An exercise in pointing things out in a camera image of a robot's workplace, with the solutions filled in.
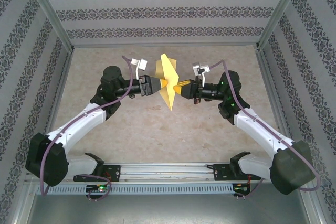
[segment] yellow cloth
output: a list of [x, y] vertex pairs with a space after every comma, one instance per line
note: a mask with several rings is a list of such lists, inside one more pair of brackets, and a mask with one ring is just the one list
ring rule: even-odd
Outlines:
[[178, 83], [176, 60], [168, 58], [166, 54], [161, 55], [161, 60], [156, 61], [155, 77], [168, 82], [167, 86], [159, 92], [169, 109], [172, 110], [175, 98], [174, 86]]

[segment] marble floor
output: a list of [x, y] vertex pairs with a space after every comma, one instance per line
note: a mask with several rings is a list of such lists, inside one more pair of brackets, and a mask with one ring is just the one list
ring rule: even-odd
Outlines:
[[[141, 74], [154, 75], [156, 60], [163, 53], [177, 60], [180, 81], [194, 79], [194, 62], [213, 65], [225, 59], [228, 68], [240, 75], [241, 96], [275, 126], [253, 46], [127, 47], [75, 49], [54, 129], [89, 103], [107, 66], [120, 67], [129, 79], [122, 55], [148, 60]], [[206, 75], [206, 82], [217, 83], [223, 71], [222, 66], [215, 68]], [[221, 117], [218, 104], [202, 101], [194, 105], [176, 95], [170, 111], [159, 93], [126, 97], [114, 116], [88, 133], [70, 153], [91, 152], [109, 163], [227, 162], [242, 151], [267, 156], [251, 137]]]

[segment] patterned wallpaper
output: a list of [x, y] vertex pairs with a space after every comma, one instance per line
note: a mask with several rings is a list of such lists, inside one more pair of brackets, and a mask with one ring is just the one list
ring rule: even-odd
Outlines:
[[29, 141], [46, 131], [67, 57], [37, 0], [0, 0], [0, 224], [13, 214]]
[[291, 0], [264, 48], [291, 137], [305, 140], [336, 223], [336, 0]]
[[258, 42], [279, 0], [50, 0], [76, 45]]

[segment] purple cable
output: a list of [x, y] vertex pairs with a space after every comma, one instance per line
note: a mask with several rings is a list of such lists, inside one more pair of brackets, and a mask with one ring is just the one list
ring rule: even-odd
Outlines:
[[236, 93], [235, 93], [235, 90], [234, 90], [234, 87], [233, 87], [233, 84], [232, 84], [232, 81], [231, 81], [231, 77], [229, 75], [229, 71], [227, 69], [227, 66], [226, 66], [226, 63], [224, 60], [221, 60], [219, 61], [218, 63], [210, 66], [209, 68], [210, 69], [213, 69], [214, 67], [217, 67], [219, 64], [223, 64], [223, 67], [224, 67], [224, 70], [225, 70], [225, 75], [226, 75], [226, 78], [229, 82], [229, 86], [230, 86], [230, 89], [231, 89], [231, 93], [232, 93], [232, 96], [235, 100], [235, 102], [237, 103], [238, 107], [247, 115], [249, 116], [252, 120], [258, 122], [266, 131], [268, 131], [272, 136], [274, 136], [277, 140], [279, 140], [282, 144], [284, 144], [286, 147], [288, 147], [292, 152], [294, 152], [308, 167], [309, 169], [314, 173], [315, 175], [315, 178], [316, 178], [316, 186], [314, 186], [313, 188], [302, 188], [300, 187], [299, 190], [301, 191], [316, 191], [317, 189], [320, 188], [321, 186], [321, 178], [320, 178], [320, 175], [317, 173], [317, 171], [314, 169], [314, 167], [296, 150], [294, 149], [291, 145], [289, 145], [288, 143], [286, 143], [285, 141], [282, 140], [281, 137], [279, 137], [274, 131], [272, 131], [266, 124], [264, 124], [262, 121], [258, 120], [255, 116], [251, 115], [250, 113], [248, 113], [244, 108], [243, 106], [239, 103], [238, 99], [237, 99], [237, 96], [236, 96]]
[[248, 198], [248, 197], [250, 197], [257, 189], [258, 189], [258, 187], [261, 185], [261, 183], [264, 181], [264, 179], [262, 178], [260, 181], [259, 181], [259, 183], [256, 185], [256, 187], [252, 190], [252, 191], [250, 191], [250, 193], [248, 194], [248, 195], [244, 195], [244, 194], [241, 194], [241, 193], [238, 193], [238, 192], [235, 192], [235, 194], [238, 194], [238, 195], [240, 195], [240, 196], [243, 196], [244, 198]]
[[[130, 85], [127, 88], [127, 91], [125, 92], [125, 94], [123, 94], [120, 98], [118, 98], [117, 100], [113, 101], [113, 102], [109, 102], [107, 104], [104, 104], [102, 106], [96, 107], [92, 110], [89, 110], [87, 113], [84, 113], [82, 115], [80, 115], [79, 117], [73, 119], [70, 123], [67, 124], [67, 126], [65, 126], [56, 136], [55, 138], [50, 142], [50, 144], [48, 145], [46, 151], [44, 152], [42, 161], [41, 161], [41, 168], [40, 168], [40, 191], [41, 194], [43, 196], [46, 196], [48, 191], [49, 191], [49, 186], [47, 186], [47, 189], [44, 191], [44, 166], [46, 164], [46, 159], [47, 159], [47, 155], [51, 149], [51, 147], [55, 144], [55, 142], [58, 140], [59, 137], [62, 136], [62, 134], [69, 128], [71, 127], [74, 123], [76, 123], [78, 120], [80, 120], [81, 118], [83, 118], [84, 116], [87, 116], [88, 114], [92, 113], [93, 111], [96, 111], [98, 109], [102, 109], [105, 108], [107, 106], [113, 105], [117, 102], [120, 102], [124, 97], [126, 97], [128, 95], [128, 93], [131, 91], [132, 85], [133, 85], [133, 72], [132, 72], [132, 65], [130, 63], [130, 59], [126, 58], [124, 55], [122, 56], [122, 58], [126, 61], [128, 68], [130, 70]], [[96, 177], [96, 178], [100, 178], [100, 179], [104, 179], [106, 180], [106, 178], [104, 177], [99, 177], [99, 176], [94, 176], [94, 175], [81, 175], [81, 176], [87, 176], [87, 177]]]

